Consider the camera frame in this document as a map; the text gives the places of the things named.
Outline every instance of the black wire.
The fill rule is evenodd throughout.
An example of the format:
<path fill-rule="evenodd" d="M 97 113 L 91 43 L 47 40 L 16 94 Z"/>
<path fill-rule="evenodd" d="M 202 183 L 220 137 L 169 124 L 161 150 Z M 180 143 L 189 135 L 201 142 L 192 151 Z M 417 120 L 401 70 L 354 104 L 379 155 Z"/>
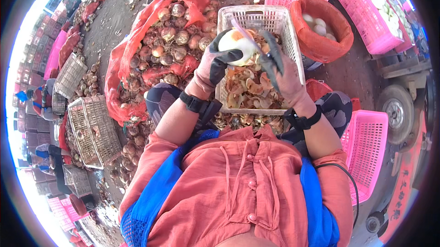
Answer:
<path fill-rule="evenodd" d="M 315 169 L 320 168 L 320 167 L 324 167 L 324 166 L 337 166 L 337 167 L 339 167 L 341 170 L 343 170 L 344 173 L 346 173 L 346 174 L 349 176 L 349 178 L 352 180 L 353 185 L 355 186 L 355 191 L 356 191 L 356 217 L 355 217 L 355 222 L 353 223 L 353 228 L 355 228 L 356 221 L 357 221 L 357 218 L 358 218 L 358 216 L 359 216 L 359 193 L 358 193 L 358 191 L 357 191 L 356 182 L 355 182 L 355 180 L 353 179 L 353 177 L 350 175 L 350 173 L 347 172 L 346 169 L 344 169 L 341 165 L 336 164 L 336 163 L 326 163 L 326 164 L 321 164 L 321 165 L 316 166 Z"/>

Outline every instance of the wheel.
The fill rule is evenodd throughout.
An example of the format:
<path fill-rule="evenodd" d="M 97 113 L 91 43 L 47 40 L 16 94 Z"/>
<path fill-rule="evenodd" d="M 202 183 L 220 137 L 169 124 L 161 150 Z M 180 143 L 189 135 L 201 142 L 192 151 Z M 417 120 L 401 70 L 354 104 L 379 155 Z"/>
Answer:
<path fill-rule="evenodd" d="M 414 105 L 409 92 L 400 85 L 389 85 L 379 96 L 376 109 L 388 114 L 388 142 L 402 143 L 414 123 Z"/>
<path fill-rule="evenodd" d="M 374 212 L 367 217 L 365 225 L 370 233 L 377 233 L 385 221 L 384 214 L 381 212 Z"/>

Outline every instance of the glove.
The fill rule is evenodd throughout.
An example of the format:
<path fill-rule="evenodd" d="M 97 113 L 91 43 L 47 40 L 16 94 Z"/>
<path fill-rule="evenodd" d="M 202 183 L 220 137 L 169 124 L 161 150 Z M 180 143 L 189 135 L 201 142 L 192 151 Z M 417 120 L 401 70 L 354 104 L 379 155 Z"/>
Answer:
<path fill-rule="evenodd" d="M 287 100 L 290 107 L 294 107 L 308 96 L 305 85 L 301 85 L 297 64 L 281 51 L 272 33 L 263 31 L 262 36 L 270 47 L 270 57 L 260 56 L 259 63 L 266 70 L 275 90 Z"/>
<path fill-rule="evenodd" d="M 218 51 L 220 39 L 229 30 L 230 29 L 218 34 L 212 43 L 206 48 L 205 53 L 203 53 L 201 58 L 200 65 L 194 71 L 194 78 L 188 84 L 185 91 L 190 90 L 192 93 L 211 93 L 225 76 L 225 69 L 228 66 L 227 63 L 239 60 L 243 57 L 243 52 L 239 49 L 231 49 L 222 52 Z"/>

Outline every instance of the shirt button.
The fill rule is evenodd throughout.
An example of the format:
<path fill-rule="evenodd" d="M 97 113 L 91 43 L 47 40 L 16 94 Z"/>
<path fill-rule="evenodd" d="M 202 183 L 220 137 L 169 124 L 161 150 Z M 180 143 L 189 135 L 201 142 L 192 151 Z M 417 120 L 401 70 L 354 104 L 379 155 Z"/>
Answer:
<path fill-rule="evenodd" d="M 249 221 L 256 221 L 256 215 L 254 215 L 254 214 L 248 215 L 248 220 Z"/>

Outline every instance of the orange shirt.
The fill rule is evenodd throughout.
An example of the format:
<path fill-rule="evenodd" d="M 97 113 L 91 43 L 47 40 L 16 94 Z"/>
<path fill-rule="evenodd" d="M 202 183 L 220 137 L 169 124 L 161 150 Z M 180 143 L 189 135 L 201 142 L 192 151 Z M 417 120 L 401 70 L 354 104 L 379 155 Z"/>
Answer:
<path fill-rule="evenodd" d="M 119 208 L 119 220 L 177 146 L 155 132 Z M 313 164 L 346 168 L 342 150 Z M 255 224 L 255 235 L 278 246 L 308 246 L 307 211 L 300 182 L 301 156 L 266 125 L 224 130 L 201 142 L 182 161 L 183 174 L 160 209 L 148 246 L 215 246 Z M 317 169 L 324 205 L 338 223 L 338 246 L 347 246 L 353 226 L 349 178 L 336 166 Z"/>

